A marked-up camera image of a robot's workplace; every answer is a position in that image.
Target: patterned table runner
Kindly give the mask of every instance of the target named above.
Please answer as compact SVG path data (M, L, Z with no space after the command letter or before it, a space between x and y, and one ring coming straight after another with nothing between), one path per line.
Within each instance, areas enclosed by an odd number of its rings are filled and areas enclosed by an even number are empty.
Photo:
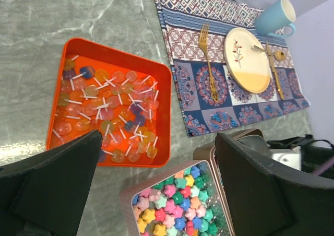
M228 0L155 0L177 96L188 136L224 131L279 117L309 107L283 38L261 36L253 21L261 9ZM208 66L198 38L203 23L209 23L208 56L220 100L210 96ZM250 93L241 88L226 67L223 44L228 32L243 27L266 48L282 50L285 61L275 60L285 100L277 93L275 79L266 91Z

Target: gold knife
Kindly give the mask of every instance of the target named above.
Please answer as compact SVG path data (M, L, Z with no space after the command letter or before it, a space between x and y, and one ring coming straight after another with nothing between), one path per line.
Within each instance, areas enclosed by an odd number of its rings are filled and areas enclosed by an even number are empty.
M276 82L276 85L277 85L278 94L280 95L281 99L284 100L284 95L283 95L283 92L282 92L280 80L279 80L279 77L278 77L274 62L273 62L273 56L272 56L272 52L271 52L271 49L269 47L268 41L266 42L266 48L267 48L267 52L268 52L268 56L269 56L270 67L271 67L271 70L272 70L272 72L275 76L275 82Z

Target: gold fork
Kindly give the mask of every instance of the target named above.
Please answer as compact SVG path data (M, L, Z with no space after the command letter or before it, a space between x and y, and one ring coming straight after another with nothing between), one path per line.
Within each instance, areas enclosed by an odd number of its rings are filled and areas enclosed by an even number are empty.
M211 88L211 98L214 102L219 101L219 95L216 90L216 86L214 85L214 78L211 71L210 61L208 57L208 50L207 50L207 39L208 39L208 32L209 32L209 24L205 23L202 26L202 30L200 31L199 35L199 47L204 52L205 58L208 62L208 69L209 69L209 78L210 78L210 88Z

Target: yellow star candy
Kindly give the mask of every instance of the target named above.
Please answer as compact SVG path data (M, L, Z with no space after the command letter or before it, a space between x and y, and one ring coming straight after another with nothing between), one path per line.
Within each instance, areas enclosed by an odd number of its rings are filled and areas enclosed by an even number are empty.
M192 187L194 185L195 180L194 180L193 176L188 175L188 176L184 177L184 179L187 181L186 186Z
M140 218L140 219L138 219L137 223L138 223L139 232L144 233L145 228L147 226L146 222L142 218Z
M146 221L147 224L151 223L152 220L156 219L155 210L146 208L142 218Z
M165 225L160 225L160 224L156 224L153 234L155 236L165 236L166 233L166 226Z

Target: mug handle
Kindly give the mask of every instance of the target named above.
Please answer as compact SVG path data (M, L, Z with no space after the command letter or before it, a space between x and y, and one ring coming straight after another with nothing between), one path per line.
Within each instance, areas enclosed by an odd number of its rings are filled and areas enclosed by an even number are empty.
M280 35L280 34L275 34L275 33L269 33L268 35L273 36L273 37L277 37L277 38L288 38L296 31L296 26L294 26L293 23L290 23L287 26L292 27L292 32L288 35Z

